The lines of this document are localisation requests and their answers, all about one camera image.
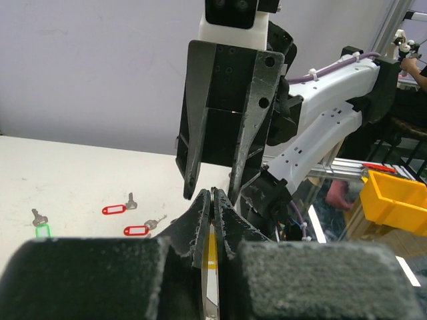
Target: red tool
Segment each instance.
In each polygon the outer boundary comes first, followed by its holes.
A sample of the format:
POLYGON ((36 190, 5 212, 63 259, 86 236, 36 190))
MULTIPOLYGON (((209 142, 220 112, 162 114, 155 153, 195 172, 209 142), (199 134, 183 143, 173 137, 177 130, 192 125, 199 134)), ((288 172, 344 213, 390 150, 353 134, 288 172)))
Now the red tool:
POLYGON ((373 165, 371 163, 364 163, 363 166, 367 169, 377 170, 377 171, 382 171, 387 173, 396 174, 398 172, 396 169, 386 167, 385 165, 373 165))
POLYGON ((146 225, 132 225, 130 227, 126 227, 123 230, 123 234, 128 237, 137 237, 141 235, 148 235, 149 228, 146 225))
POLYGON ((103 215, 117 215, 126 211, 125 205, 110 205, 102 209, 103 215))

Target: yellow plastic container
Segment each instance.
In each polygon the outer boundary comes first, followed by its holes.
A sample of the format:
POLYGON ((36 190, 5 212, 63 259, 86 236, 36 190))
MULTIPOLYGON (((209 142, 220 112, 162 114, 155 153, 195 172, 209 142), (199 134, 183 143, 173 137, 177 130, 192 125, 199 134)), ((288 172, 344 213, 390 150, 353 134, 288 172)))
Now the yellow plastic container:
POLYGON ((369 171, 360 200, 367 220, 427 235, 425 184, 369 171))

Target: silver key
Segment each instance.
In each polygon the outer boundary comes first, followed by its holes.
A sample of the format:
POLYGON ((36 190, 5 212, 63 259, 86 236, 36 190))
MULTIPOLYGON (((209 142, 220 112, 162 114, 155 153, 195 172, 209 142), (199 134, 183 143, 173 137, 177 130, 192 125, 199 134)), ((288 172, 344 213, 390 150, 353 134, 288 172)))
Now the silver key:
POLYGON ((161 217, 160 219, 156 219, 156 220, 148 220, 148 221, 146 221, 145 223, 144 223, 144 225, 145 226, 147 226, 148 227, 148 229, 151 231, 151 230, 154 230, 155 228, 157 228, 157 224, 161 221, 161 220, 163 220, 163 219, 166 219, 166 217, 167 217, 167 215, 164 215, 163 217, 161 217))
POLYGON ((37 227, 38 225, 42 225, 44 223, 49 222, 47 220, 47 217, 45 217, 44 215, 40 215, 36 209, 32 209, 31 212, 34 214, 34 218, 35 218, 33 220, 34 227, 37 227))
POLYGON ((134 210, 138 207, 138 204, 133 200, 133 193, 129 194, 129 201, 125 204, 127 210, 134 210))

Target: stool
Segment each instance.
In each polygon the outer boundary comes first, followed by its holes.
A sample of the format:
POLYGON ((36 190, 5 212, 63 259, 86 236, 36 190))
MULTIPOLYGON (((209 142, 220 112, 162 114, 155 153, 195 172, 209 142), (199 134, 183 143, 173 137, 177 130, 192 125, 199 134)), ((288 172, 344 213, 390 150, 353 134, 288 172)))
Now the stool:
POLYGON ((381 138, 379 144, 376 146, 374 152, 372 152, 371 156, 369 156, 368 161, 371 161, 372 158, 375 156, 375 154, 378 152, 378 150, 381 148, 382 144, 384 143, 385 138, 389 137, 391 133, 395 130, 398 130, 398 136, 395 139, 395 143, 392 143, 392 147, 390 150, 388 150, 387 154, 384 156, 382 163, 386 163, 389 156, 392 154, 392 152, 397 148, 399 144, 399 140, 403 137, 408 137, 411 139, 415 139, 418 141, 417 146, 411 152, 408 160, 404 163, 404 167, 411 173, 414 174, 415 178, 419 181, 421 181, 420 176, 423 170, 427 167, 427 159, 424 160, 423 164, 421 165, 421 168, 414 172, 410 168, 410 163, 415 157, 415 154, 420 150, 423 143, 427 142, 427 128, 419 127, 417 125, 413 125, 409 122, 403 121, 399 118, 392 117, 391 118, 392 125, 390 126, 389 130, 387 130, 386 134, 381 138))

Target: green key tag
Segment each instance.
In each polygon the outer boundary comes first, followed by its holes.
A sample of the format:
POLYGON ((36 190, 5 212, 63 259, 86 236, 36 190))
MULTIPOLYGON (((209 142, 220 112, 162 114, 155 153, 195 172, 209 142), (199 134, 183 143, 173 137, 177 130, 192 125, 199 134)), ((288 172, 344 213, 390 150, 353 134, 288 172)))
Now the green key tag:
POLYGON ((47 223, 38 225, 35 228, 36 238, 50 238, 51 237, 51 228, 47 223))

